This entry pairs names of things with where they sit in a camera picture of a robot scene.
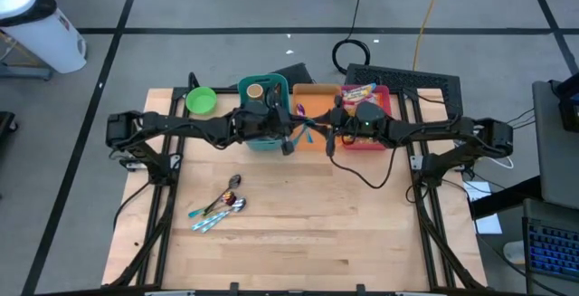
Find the teal basket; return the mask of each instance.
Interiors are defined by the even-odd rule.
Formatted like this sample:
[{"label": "teal basket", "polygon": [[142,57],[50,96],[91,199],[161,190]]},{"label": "teal basket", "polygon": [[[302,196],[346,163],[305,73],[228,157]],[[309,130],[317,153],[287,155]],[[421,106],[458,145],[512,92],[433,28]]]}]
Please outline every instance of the teal basket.
[{"label": "teal basket", "polygon": [[[263,87],[264,93],[268,88],[273,88],[276,84],[281,83],[281,102],[286,110],[290,109],[290,89],[288,88],[288,81],[279,74],[253,75],[239,81],[237,91],[239,92],[242,105],[249,100],[247,88],[254,83],[259,83]],[[245,141],[245,144],[253,151],[279,150],[281,148],[281,139],[257,138]]]}]

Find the white cylinder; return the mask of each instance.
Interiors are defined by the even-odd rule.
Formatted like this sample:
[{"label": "white cylinder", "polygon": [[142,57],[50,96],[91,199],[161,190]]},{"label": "white cylinder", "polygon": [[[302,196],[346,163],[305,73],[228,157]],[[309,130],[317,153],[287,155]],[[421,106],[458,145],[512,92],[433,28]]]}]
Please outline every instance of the white cylinder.
[{"label": "white cylinder", "polygon": [[[0,3],[0,20],[25,13],[35,0],[4,1],[8,2]],[[58,8],[43,19],[0,29],[57,72],[74,72],[86,64],[85,40]]]}]

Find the wooden tabletop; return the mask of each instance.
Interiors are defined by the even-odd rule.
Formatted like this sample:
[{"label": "wooden tabletop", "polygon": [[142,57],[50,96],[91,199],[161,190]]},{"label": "wooden tabletop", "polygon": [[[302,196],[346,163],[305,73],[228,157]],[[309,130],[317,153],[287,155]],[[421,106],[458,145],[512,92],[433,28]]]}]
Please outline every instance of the wooden tabletop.
[{"label": "wooden tabletop", "polygon": [[[145,110],[167,114],[171,93],[170,89],[150,90]],[[439,90],[419,93],[442,100]],[[425,121],[446,119],[444,105],[425,100],[420,104]],[[238,105],[238,95],[219,95],[213,116]],[[400,119],[395,96],[392,110]],[[162,139],[149,144],[158,151]],[[453,145],[436,141],[429,148],[442,153]],[[378,184],[391,152],[338,148],[335,160]],[[247,207],[206,234],[193,232],[191,225],[199,220],[187,214],[213,201],[234,174],[242,175],[236,193],[247,199]],[[460,174],[449,172],[445,179],[462,185]],[[146,181],[145,171],[129,173],[124,198]],[[243,290],[352,291],[363,283],[369,291],[427,291],[416,209],[404,198],[410,184],[405,148],[396,152],[387,184],[374,190],[333,167],[324,152],[299,151],[284,157],[280,150],[253,152],[238,144],[219,151],[201,139],[189,138],[163,288],[226,290],[230,282],[238,282]],[[116,279],[142,244],[152,191],[149,188],[120,215],[103,283]],[[486,284],[464,191],[448,183],[438,191],[450,248],[475,279]],[[432,248],[438,282],[444,285],[440,255],[434,243]],[[151,256],[151,263],[156,263],[157,249]],[[154,268],[149,266],[150,282]]]}]

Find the red basket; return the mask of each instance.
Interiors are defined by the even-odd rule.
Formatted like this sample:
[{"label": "red basket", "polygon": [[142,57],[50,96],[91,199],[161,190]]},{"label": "red basket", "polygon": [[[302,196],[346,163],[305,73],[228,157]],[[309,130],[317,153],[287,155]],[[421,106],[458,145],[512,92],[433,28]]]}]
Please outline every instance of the red basket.
[{"label": "red basket", "polygon": [[[344,85],[342,86],[342,93],[344,91],[351,91],[352,89],[359,88],[361,85]],[[390,91],[388,87],[384,85],[376,86],[372,93],[379,93],[382,95],[382,109],[386,114],[392,116],[392,110],[390,108]],[[386,150],[386,147],[378,142],[375,143],[358,143],[354,141],[352,144],[343,144],[345,149],[348,150]]]}]

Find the yellow cable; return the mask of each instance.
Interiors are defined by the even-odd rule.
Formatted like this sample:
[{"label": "yellow cable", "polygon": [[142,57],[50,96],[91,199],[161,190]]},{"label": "yellow cable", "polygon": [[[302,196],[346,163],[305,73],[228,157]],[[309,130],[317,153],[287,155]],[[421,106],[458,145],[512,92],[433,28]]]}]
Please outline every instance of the yellow cable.
[{"label": "yellow cable", "polygon": [[422,39],[422,32],[424,31],[424,27],[428,22],[428,17],[431,16],[434,1],[436,0],[431,0],[431,4],[430,6],[428,6],[428,11],[426,12],[426,16],[424,17],[424,21],[422,22],[422,27],[420,28],[420,32],[418,33],[418,38],[416,39],[416,48],[414,49],[413,71],[416,71],[416,61],[418,60],[418,52],[420,51],[420,41]]},{"label": "yellow cable", "polygon": [[[6,43],[9,43],[9,42],[10,42],[10,40],[8,39],[8,37],[6,37],[6,35],[3,34],[3,33],[0,33],[0,38],[4,39],[4,41],[5,41]],[[20,52],[22,55],[24,55],[24,56],[25,56],[28,60],[30,60],[31,62],[30,62],[30,63],[11,64],[11,65],[13,65],[13,66],[38,66],[38,65],[39,65],[38,62],[37,62],[32,56],[30,56],[30,54],[29,54],[24,48],[20,47],[20,45],[19,45],[18,43],[14,46],[14,48],[15,48],[18,52]]]}]

